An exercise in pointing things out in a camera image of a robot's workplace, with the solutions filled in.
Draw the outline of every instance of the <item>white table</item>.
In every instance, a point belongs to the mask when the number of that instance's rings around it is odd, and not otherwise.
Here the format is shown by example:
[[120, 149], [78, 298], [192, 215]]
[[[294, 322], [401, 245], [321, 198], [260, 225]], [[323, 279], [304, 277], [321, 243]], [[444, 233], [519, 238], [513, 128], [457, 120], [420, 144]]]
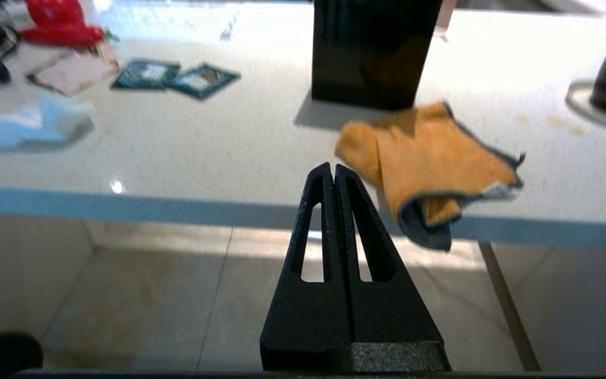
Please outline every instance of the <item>white table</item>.
[[[164, 29], [170, 38], [147, 39], [136, 25], [123, 28], [129, 16], [107, 25], [124, 40], [116, 46], [122, 64], [151, 57], [241, 72], [216, 96], [199, 103], [173, 91], [113, 92], [105, 82], [79, 95], [97, 109], [84, 139], [52, 153], [0, 154], [0, 293], [27, 297], [0, 314], [25, 314], [32, 333], [43, 333], [89, 257], [81, 219], [291, 228], [308, 172], [338, 163], [344, 122], [382, 113], [310, 100], [310, 5], [249, 7], [232, 43], [179, 41], [172, 26]], [[7, 60], [13, 84], [0, 87], [0, 113], [35, 98], [24, 74], [52, 52], [24, 45]], [[596, 75], [605, 54], [603, 19], [454, 13], [447, 42], [432, 41], [416, 104], [445, 98], [488, 144], [527, 153], [520, 196], [465, 208], [454, 237], [606, 246], [606, 129], [563, 100], [573, 79]], [[71, 248], [58, 257], [63, 243]], [[0, 320], [0, 329], [15, 320]]]

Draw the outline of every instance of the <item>white countertop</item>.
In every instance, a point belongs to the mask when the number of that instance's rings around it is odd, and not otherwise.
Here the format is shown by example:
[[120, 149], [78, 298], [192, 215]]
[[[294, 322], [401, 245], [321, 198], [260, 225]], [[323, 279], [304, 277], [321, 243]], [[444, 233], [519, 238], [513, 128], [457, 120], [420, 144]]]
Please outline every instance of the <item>white countertop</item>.
[[[285, 28], [257, 41], [121, 34], [121, 64], [210, 62], [242, 78], [204, 103], [175, 91], [110, 91], [111, 80], [84, 91], [79, 98], [97, 109], [84, 139], [52, 153], [0, 153], [0, 213], [290, 228], [308, 172], [339, 163], [343, 123], [380, 113], [310, 100], [312, 7], [287, 7], [295, 12], [278, 5], [275, 17]], [[0, 88], [0, 113], [34, 99], [23, 77], [47, 51], [23, 45], [7, 60], [14, 85]], [[445, 98], [482, 140], [527, 153], [519, 197], [465, 208], [454, 237], [606, 245], [606, 129], [563, 100], [605, 54], [604, 19], [454, 13], [447, 42], [432, 41], [416, 103]]]

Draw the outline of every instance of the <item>tile floor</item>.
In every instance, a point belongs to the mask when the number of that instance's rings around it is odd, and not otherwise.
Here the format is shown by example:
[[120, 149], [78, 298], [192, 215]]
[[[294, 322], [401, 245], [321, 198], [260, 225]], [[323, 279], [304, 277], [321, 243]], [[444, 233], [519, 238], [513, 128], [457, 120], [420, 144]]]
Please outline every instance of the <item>tile floor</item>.
[[[289, 231], [137, 224], [106, 236], [43, 338], [47, 368], [261, 370]], [[455, 370], [522, 369], [476, 243], [395, 245]], [[304, 280], [321, 281], [320, 260], [311, 238]]]

